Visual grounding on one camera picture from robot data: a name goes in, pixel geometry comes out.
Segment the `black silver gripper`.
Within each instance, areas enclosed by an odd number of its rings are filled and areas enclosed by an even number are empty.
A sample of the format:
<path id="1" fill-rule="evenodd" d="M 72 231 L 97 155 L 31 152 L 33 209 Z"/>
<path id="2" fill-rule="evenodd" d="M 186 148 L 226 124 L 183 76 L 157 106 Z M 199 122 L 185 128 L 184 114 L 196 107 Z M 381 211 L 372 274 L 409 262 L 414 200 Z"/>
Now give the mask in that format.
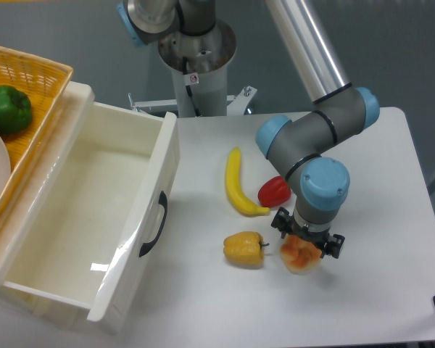
<path id="1" fill-rule="evenodd" d="M 271 227 L 281 233 L 282 239 L 286 235 L 295 235 L 304 241 L 319 244 L 321 250 L 320 258 L 330 256 L 334 259 L 339 259 L 345 242 L 343 235 L 330 235 L 331 222 L 312 223 L 298 214 L 293 214 L 292 216 L 284 207 L 278 208 Z"/>

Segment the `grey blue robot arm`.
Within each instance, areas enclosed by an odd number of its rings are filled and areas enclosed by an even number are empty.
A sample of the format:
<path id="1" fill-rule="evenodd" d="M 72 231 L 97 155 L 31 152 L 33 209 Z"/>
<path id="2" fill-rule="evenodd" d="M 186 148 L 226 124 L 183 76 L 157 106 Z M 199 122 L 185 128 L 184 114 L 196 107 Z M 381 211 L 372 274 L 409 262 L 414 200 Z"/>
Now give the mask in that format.
<path id="1" fill-rule="evenodd" d="M 296 121 L 272 117 L 256 132 L 260 151 L 297 197 L 293 211 L 280 209 L 272 225 L 338 257 L 344 237 L 329 231 L 347 198 L 349 173 L 325 153 L 374 124 L 380 107 L 368 89 L 352 86 L 308 1 L 266 5 L 314 106 Z M 117 12 L 134 44 L 157 44 L 180 117 L 231 113 L 227 68 L 236 37 L 213 1 L 121 1 Z"/>

